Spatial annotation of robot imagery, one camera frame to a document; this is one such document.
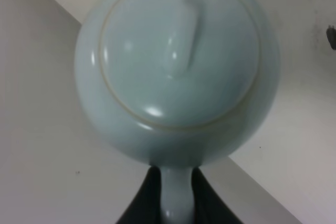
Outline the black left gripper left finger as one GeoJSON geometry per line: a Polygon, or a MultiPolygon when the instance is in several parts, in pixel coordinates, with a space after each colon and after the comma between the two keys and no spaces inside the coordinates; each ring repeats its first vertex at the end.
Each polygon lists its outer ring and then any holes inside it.
{"type": "Polygon", "coordinates": [[[161,223],[161,173],[157,167],[150,167],[145,179],[117,224],[161,223]]]}

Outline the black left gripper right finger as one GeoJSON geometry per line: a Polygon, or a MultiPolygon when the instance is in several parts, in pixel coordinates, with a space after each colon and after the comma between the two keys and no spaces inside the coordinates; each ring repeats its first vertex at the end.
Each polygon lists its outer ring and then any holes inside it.
{"type": "Polygon", "coordinates": [[[195,223],[243,223],[221,200],[199,168],[193,169],[192,189],[195,200],[195,223]]]}

